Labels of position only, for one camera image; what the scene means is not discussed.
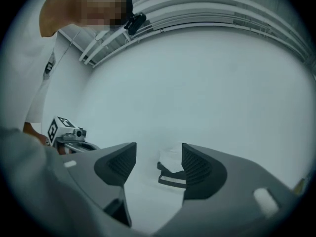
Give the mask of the person's white shirt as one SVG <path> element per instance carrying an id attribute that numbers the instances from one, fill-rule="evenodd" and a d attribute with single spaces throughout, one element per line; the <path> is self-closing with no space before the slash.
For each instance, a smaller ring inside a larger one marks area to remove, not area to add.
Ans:
<path id="1" fill-rule="evenodd" d="M 28 0 L 0 48 L 0 126 L 40 123 L 55 66 L 57 35 L 41 37 L 45 0 Z"/>

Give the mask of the person's left forearm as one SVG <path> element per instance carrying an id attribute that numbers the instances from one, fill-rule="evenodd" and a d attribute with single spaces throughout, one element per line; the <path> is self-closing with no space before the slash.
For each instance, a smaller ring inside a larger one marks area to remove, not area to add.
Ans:
<path id="1" fill-rule="evenodd" d="M 32 127 L 32 125 L 31 125 L 31 123 L 28 123 L 28 122 L 24 123 L 23 132 L 26 133 L 26 134 L 29 134 L 31 136 L 36 137 L 37 139 L 40 140 L 40 142 L 43 145 L 50 146 L 49 139 L 46 136 L 44 136 L 44 135 L 38 133 L 37 131 L 35 131 L 34 128 Z"/>

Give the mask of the black metal wall shelf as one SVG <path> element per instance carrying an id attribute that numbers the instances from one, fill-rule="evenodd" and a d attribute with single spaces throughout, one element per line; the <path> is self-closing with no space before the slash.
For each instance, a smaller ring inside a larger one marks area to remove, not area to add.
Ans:
<path id="1" fill-rule="evenodd" d="M 183 170 L 172 173 L 166 167 L 164 167 L 160 162 L 157 163 L 157 169 L 160 170 L 158 183 L 171 186 L 171 187 L 181 188 L 181 189 L 186 188 L 187 186 L 186 174 Z"/>

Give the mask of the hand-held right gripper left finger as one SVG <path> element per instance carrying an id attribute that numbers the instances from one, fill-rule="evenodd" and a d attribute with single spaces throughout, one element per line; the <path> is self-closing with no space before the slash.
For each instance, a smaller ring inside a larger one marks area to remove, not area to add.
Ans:
<path id="1" fill-rule="evenodd" d="M 81 190 L 101 210 L 127 227 L 132 226 L 124 184 L 136 164 L 137 144 L 63 155 L 62 160 Z"/>

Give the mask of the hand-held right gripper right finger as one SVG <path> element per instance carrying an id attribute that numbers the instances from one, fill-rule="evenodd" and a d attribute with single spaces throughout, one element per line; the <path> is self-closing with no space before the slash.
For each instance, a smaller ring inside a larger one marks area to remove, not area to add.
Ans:
<path id="1" fill-rule="evenodd" d="M 182 145 L 186 190 L 181 209 L 155 237 L 267 237 L 298 198 L 257 163 Z"/>

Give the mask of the white ceiling pipes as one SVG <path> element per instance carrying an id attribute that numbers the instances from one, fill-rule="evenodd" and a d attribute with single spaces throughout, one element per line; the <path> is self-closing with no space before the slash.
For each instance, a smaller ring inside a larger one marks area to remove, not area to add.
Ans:
<path id="1" fill-rule="evenodd" d="M 223 27 L 258 35 L 290 50 L 316 70 L 316 44 L 289 0 L 133 0 L 141 21 L 102 30 L 79 60 L 96 67 L 149 37 L 193 27 Z"/>

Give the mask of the white toilet paper roll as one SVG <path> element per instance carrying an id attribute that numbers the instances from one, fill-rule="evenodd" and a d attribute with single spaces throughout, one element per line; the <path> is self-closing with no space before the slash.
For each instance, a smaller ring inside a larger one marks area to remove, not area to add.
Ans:
<path id="1" fill-rule="evenodd" d="M 159 162 L 171 173 L 183 171 L 182 142 L 159 151 Z"/>

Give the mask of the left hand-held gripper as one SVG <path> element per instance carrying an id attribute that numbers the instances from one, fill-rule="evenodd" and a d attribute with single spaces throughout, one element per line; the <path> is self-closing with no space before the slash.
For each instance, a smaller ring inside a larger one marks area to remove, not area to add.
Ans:
<path id="1" fill-rule="evenodd" d="M 69 119 L 55 116 L 49 126 L 47 136 L 51 146 L 60 155 L 90 152 L 100 148 L 85 142 L 86 131 L 74 125 Z"/>

